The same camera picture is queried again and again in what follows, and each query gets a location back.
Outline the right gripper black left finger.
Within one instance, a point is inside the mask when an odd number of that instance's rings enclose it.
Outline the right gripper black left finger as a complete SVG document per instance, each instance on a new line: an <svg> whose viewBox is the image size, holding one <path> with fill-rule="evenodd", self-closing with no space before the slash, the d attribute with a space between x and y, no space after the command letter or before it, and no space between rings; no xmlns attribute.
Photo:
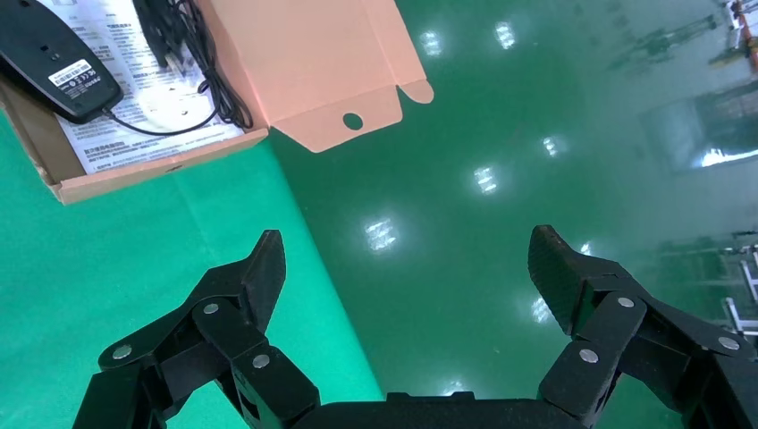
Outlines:
<svg viewBox="0 0 758 429"><path fill-rule="evenodd" d="M216 385L252 428L292 428L320 405L315 385L266 337L286 276L282 235L205 272L174 310L107 347L77 428L164 428Z"/></svg>

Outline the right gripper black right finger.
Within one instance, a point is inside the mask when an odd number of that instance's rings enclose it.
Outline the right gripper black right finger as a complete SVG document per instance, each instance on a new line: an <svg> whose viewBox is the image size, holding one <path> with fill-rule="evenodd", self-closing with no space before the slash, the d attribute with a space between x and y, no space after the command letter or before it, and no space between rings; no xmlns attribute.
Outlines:
<svg viewBox="0 0 758 429"><path fill-rule="evenodd" d="M530 279L569 343L541 400L597 424L622 376L686 428L757 425L757 351L738 335L652 296L619 263L575 251L550 225L531 232Z"/></svg>

